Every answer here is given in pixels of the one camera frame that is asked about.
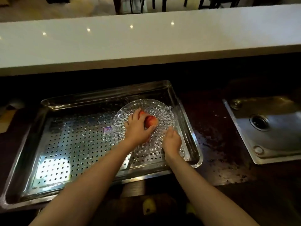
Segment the forearm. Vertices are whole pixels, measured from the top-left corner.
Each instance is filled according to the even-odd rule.
[[[87,224],[131,150],[130,143],[121,141],[76,181],[66,186],[31,226]]]
[[[166,155],[166,160],[204,225],[258,225],[243,209],[210,185],[182,157]]]

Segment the perforated metal tray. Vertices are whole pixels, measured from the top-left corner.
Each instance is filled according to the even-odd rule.
[[[110,151],[113,133],[103,132],[127,103],[159,100],[175,116],[183,144],[180,154],[196,168],[203,157],[184,108],[169,81],[160,81],[45,99],[28,130],[1,196],[6,209],[53,199],[64,186]],[[131,153],[113,183],[127,183],[170,173],[163,150]]]

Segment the stainless steel sink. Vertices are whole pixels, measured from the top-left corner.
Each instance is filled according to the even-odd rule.
[[[224,104],[254,163],[301,159],[301,106],[286,96],[239,98]]]
[[[14,209],[52,200],[64,186],[80,176],[114,144],[104,135],[125,104],[142,98],[169,106],[183,144],[180,154],[196,168],[203,156],[185,110],[169,81],[49,98],[42,101],[35,122],[23,139],[4,191],[1,206]],[[164,152],[131,153],[113,184],[170,173]]]

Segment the label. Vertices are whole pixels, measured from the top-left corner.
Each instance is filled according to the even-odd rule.
[[[103,127],[102,129],[102,133],[103,135],[109,135],[109,134],[113,134],[119,131],[119,125],[112,125],[112,126],[107,126],[107,127]]]

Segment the drain hole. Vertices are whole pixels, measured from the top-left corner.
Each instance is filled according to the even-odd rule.
[[[268,120],[259,114],[252,115],[250,118],[251,125],[261,131],[269,129]]]

